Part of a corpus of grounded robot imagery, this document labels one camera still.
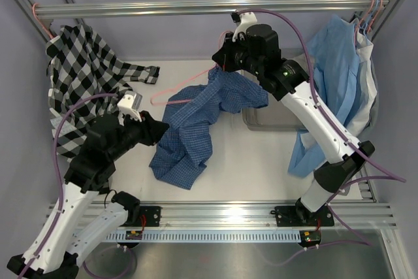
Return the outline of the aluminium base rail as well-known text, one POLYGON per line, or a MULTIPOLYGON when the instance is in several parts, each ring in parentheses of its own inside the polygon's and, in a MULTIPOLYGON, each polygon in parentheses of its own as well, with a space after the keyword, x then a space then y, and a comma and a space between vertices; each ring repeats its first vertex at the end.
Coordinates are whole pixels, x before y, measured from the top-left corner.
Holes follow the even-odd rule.
MULTIPOLYGON (((268 229, 276 227, 270 213, 276 206, 293 205, 279 201, 151 202, 159 206, 161 229, 268 229)), ((396 229, 396 220, 387 203, 335 201, 330 207, 353 229, 396 229)))

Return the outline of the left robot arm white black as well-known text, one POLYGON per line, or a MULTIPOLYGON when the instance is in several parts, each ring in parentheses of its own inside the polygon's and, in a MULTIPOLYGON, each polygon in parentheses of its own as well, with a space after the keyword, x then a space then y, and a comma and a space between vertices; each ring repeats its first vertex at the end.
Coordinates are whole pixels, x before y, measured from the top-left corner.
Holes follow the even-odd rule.
POLYGON ((58 200, 42 231, 20 255, 12 256, 8 270, 18 278, 75 278, 88 255, 114 230, 140 219, 140 200, 120 191, 83 230, 75 231, 89 205, 115 173, 115 162, 137 144, 156 145, 169 125, 146 111, 120 123, 112 114, 95 119, 78 155, 64 176, 58 200))

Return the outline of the aluminium hanging rod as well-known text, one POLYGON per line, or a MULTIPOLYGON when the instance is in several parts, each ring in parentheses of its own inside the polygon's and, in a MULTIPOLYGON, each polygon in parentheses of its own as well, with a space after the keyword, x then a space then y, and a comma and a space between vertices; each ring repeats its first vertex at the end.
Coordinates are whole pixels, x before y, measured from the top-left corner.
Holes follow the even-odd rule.
POLYGON ((65 3, 36 5, 41 20, 121 16, 183 16, 230 14, 237 10, 267 9, 276 12, 360 11, 372 0, 191 0, 126 3, 65 3))

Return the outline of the pink wire hanger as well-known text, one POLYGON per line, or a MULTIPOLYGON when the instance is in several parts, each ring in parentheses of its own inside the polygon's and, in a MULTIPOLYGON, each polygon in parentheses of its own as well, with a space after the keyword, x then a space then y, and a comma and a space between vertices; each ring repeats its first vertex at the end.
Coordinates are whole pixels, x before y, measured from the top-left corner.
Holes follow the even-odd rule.
POLYGON ((165 106, 165 105, 171 105, 171 104, 181 104, 181 103, 188 103, 191 101, 191 99, 182 99, 182 100, 177 100, 177 101, 166 101, 166 102, 162 102, 162 101, 157 101, 157 98, 166 94, 173 94, 176 93, 178 90, 180 90, 182 87, 187 86, 188 83, 194 82, 196 79, 200 78, 201 76, 203 76, 204 74, 209 73, 212 69, 216 68, 216 64, 213 64, 209 69, 202 71, 190 78, 188 78, 187 80, 184 80, 183 82, 180 82, 178 85, 174 86, 173 88, 169 88, 167 90, 163 90, 160 91, 158 93, 156 93, 155 95, 150 97, 150 104, 154 107, 156 106, 165 106))

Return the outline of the clear plastic bin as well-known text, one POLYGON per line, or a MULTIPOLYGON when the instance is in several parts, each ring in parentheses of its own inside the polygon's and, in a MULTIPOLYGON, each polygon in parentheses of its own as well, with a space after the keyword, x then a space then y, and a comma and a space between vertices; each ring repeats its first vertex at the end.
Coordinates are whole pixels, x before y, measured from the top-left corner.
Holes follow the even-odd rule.
POLYGON ((282 102, 268 93, 268 105, 242 110, 244 123, 251 131, 304 131, 302 122, 282 102))

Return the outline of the blue hanger on right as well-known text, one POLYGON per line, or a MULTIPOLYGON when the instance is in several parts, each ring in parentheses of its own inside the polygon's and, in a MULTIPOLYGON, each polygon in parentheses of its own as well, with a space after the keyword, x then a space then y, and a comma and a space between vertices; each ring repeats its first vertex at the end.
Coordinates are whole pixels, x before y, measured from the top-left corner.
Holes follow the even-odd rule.
POLYGON ((382 10, 383 0, 372 0, 370 8, 366 11, 359 22, 360 30, 364 36, 367 36, 372 30, 372 26, 382 10))

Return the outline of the black white plaid shirt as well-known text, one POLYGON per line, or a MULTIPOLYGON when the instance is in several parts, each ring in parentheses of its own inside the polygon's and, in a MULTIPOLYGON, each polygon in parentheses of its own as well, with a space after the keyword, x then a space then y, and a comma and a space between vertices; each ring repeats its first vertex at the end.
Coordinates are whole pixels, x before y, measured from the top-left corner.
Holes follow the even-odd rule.
POLYGON ((68 160, 78 154, 96 117, 119 114, 118 101, 109 94, 130 91, 130 82, 155 84, 159 76, 158 66, 143 67, 117 58, 86 24, 61 27, 58 36, 47 43, 46 56, 52 132, 75 103, 86 100, 67 118, 59 134, 57 154, 68 160))

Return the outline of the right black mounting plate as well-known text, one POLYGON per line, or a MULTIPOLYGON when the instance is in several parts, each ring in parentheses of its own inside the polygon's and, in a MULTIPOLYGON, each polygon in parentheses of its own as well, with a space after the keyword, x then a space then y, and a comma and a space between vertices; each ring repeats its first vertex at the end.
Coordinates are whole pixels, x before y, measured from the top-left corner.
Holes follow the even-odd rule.
POLYGON ((278 227, 333 227, 334 218, 330 210, 323 206, 316 213, 300 214, 295 205, 276 206, 270 211, 278 227))

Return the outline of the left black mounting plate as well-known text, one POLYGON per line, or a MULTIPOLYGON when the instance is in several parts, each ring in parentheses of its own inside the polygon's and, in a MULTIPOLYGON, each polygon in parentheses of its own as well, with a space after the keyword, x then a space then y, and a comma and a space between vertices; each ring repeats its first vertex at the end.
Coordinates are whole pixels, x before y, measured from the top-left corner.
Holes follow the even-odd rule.
POLYGON ((161 220, 160 206, 142 206, 140 207, 137 219, 131 223, 125 223, 122 227, 159 227, 161 220))

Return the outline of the blue checked shirt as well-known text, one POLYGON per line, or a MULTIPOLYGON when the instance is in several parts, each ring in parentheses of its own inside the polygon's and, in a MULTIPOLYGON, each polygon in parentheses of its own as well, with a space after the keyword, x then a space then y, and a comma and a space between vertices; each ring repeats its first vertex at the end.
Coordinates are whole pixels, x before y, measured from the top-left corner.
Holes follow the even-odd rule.
POLYGON ((267 105, 268 93, 250 79, 219 67, 210 69, 206 84, 187 86, 169 99, 163 113, 169 129, 149 164, 154 177, 191 189, 213 154, 210 127, 219 115, 267 105))

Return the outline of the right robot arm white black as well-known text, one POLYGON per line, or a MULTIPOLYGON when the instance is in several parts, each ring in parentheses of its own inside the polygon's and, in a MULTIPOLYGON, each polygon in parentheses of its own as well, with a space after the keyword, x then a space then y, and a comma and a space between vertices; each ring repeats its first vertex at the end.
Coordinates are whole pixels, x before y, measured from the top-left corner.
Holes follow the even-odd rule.
POLYGON ((294 222, 309 225, 319 217, 327 201, 357 174, 375 151, 369 141, 360 142, 332 114, 311 87, 307 72, 292 59, 281 56, 278 34, 266 24, 245 31, 228 31, 221 48, 212 56, 224 71, 244 70, 287 107, 321 147, 326 162, 313 172, 307 192, 292 207, 294 222))

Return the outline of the grey shirt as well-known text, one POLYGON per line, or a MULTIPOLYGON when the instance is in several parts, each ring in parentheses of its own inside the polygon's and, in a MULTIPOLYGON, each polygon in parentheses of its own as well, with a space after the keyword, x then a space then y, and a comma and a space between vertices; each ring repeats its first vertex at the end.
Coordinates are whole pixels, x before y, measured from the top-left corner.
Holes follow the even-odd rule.
POLYGON ((353 106, 344 124, 346 129, 358 139, 365 139, 376 124, 378 106, 378 83, 373 63, 370 59, 361 60, 353 106))

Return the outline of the light blue shirt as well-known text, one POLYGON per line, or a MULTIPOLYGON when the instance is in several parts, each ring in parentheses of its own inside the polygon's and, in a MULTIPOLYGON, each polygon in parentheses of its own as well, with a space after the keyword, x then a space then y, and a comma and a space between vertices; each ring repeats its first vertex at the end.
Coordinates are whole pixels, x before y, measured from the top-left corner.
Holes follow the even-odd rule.
MULTIPOLYGON (((353 24, 334 15, 307 43, 312 57, 315 88, 319 96, 344 126, 353 108, 357 92, 360 58, 354 46, 353 24)), ((325 161, 325 156, 311 134, 299 131, 288 173, 307 177, 325 161)))

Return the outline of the pink hanger on left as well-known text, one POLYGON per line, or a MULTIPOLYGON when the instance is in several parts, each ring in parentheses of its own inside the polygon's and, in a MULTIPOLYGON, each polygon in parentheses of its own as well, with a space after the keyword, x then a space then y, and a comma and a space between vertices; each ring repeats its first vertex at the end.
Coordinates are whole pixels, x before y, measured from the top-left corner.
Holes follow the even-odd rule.
POLYGON ((49 30, 48 27, 45 26, 45 24, 41 21, 41 19, 39 18, 36 9, 37 9, 38 3, 34 3, 31 7, 32 10, 32 15, 34 17, 34 19, 38 22, 38 24, 41 26, 42 30, 47 34, 47 36, 50 39, 53 39, 55 36, 51 33, 51 31, 49 30))

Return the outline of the black mounting plate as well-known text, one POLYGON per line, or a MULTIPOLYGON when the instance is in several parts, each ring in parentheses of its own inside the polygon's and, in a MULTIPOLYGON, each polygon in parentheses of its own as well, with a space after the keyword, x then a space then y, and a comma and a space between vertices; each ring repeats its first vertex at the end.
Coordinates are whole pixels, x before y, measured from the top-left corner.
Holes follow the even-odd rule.
POLYGON ((140 207, 137 219, 131 223, 125 223, 122 227, 159 227, 161 220, 160 206, 142 206, 140 207))
POLYGON ((323 206, 316 213, 300 214, 295 205, 276 206, 270 211, 278 227, 333 227, 334 218, 330 210, 323 206))

